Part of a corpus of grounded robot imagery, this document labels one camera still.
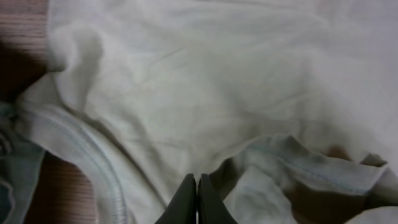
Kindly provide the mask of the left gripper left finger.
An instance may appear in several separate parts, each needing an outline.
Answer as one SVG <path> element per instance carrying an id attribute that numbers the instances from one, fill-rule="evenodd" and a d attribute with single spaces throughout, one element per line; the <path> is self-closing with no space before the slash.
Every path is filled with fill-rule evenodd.
<path id="1" fill-rule="evenodd" d="M 164 213 L 155 224 L 196 224 L 197 185 L 193 174 L 187 174 Z"/>

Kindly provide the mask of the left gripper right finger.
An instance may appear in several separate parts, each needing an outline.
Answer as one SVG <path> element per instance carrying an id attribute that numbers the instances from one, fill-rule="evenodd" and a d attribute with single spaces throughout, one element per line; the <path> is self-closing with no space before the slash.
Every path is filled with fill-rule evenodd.
<path id="1" fill-rule="evenodd" d="M 202 174 L 198 184 L 197 210 L 199 224 L 238 224 L 213 187 L 208 174 Z"/>

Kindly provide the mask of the beige t-shirt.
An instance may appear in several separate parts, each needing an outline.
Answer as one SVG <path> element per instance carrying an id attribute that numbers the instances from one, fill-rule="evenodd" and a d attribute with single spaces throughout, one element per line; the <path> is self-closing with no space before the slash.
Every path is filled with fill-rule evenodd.
<path id="1" fill-rule="evenodd" d="M 396 1 L 51 1 L 17 129 L 154 223 L 213 174 L 238 223 L 397 222 Z"/>

